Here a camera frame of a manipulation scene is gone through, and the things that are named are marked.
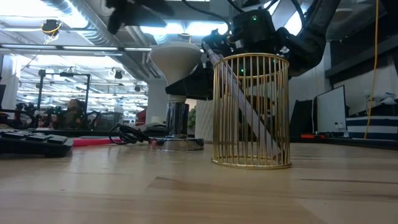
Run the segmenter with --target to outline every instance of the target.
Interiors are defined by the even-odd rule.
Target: white funnel
[[[201,60],[200,49],[193,44],[185,42],[167,42],[155,46],[150,54],[150,59],[163,72],[167,85],[171,85],[187,77]],[[182,102],[186,96],[170,95],[170,102]]]

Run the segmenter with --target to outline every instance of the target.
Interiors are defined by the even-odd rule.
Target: ceiling light
[[[24,96],[24,98],[26,98],[26,99],[28,99],[28,100],[35,100],[35,99],[36,99],[36,97],[34,97],[34,96],[29,96],[29,95]]]
[[[185,33],[190,35],[205,36],[218,29],[220,34],[224,34],[228,30],[225,22],[191,22]]]
[[[35,49],[35,50],[57,49],[56,46],[51,46],[51,45],[30,45],[30,44],[1,44],[1,47],[7,49]]]
[[[81,87],[82,85],[79,85],[79,86],[76,86],[76,89],[77,90],[80,90],[81,92],[83,92],[83,91],[87,91],[87,88],[84,86],[84,88],[83,87]]]
[[[9,32],[35,32],[42,31],[41,28],[18,28],[18,27],[5,27],[0,28],[1,31],[9,31]]]
[[[68,80],[68,81],[70,81],[70,82],[72,82],[72,83],[75,83],[75,82],[76,82],[76,80],[73,80],[73,79],[68,78],[68,77],[65,77],[65,79]]]
[[[120,56],[123,56],[123,54],[113,54],[113,53],[94,53],[94,55],[98,55],[98,56],[117,56],[117,57],[120,57]]]
[[[12,0],[0,7],[2,16],[26,17],[58,17],[62,22],[72,28],[85,28],[88,25],[87,19],[77,10],[70,0],[63,0],[67,4],[68,14],[49,6],[41,0]]]
[[[150,52],[152,49],[150,47],[126,47],[124,50],[133,52]]]
[[[95,92],[95,93],[104,93],[103,91],[99,91],[96,88],[90,87],[90,90]]]
[[[117,47],[64,46],[65,50],[118,50]]]
[[[90,83],[90,85],[124,86],[123,83]]]
[[[140,28],[143,33],[150,35],[181,34],[184,32],[184,29],[179,22],[167,22],[166,27],[141,26]]]
[[[86,67],[98,67],[98,68],[123,68],[123,65],[109,56],[63,56],[67,63],[71,64],[84,64]]]
[[[19,83],[40,83],[40,81],[20,81]],[[57,85],[76,85],[76,84],[86,84],[85,82],[43,82],[43,84],[57,84]]]
[[[61,77],[59,75],[51,75],[51,79],[55,81],[65,81],[65,77]]]
[[[18,93],[19,94],[28,94],[28,93],[38,94],[39,91],[18,90]],[[56,96],[60,96],[60,95],[62,95],[62,96],[72,96],[72,95],[80,95],[82,93],[79,92],[79,91],[69,91],[69,92],[67,92],[67,91],[43,91],[42,94],[56,95]],[[90,96],[92,96],[92,97],[114,98],[113,97],[113,93],[90,93]],[[124,97],[135,97],[137,99],[140,98],[140,97],[146,98],[146,95],[144,95],[144,94],[136,94],[136,93],[119,93],[119,94],[117,94],[116,97],[120,98],[122,96],[124,96]]]

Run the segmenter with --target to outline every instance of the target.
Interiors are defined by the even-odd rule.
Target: red object
[[[122,142],[120,139],[113,139],[115,142]],[[103,144],[113,144],[109,138],[107,139],[74,139],[73,147],[82,147],[82,146],[100,146]]]
[[[314,135],[314,134],[302,134],[302,135],[301,135],[301,138],[304,138],[304,139],[315,139],[315,138],[324,139],[325,136],[324,136],[324,135],[318,135],[318,136],[316,136],[316,135]]]
[[[144,125],[146,121],[147,110],[138,112],[136,115],[136,126]]]

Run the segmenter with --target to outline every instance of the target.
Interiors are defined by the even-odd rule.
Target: chrome cylinder
[[[167,137],[186,138],[188,133],[189,105],[171,102],[167,105]]]

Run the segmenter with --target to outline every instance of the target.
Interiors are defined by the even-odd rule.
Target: person
[[[63,115],[63,128],[79,128],[82,126],[81,116],[83,115],[82,102],[78,99],[72,99],[68,102],[67,112]]]

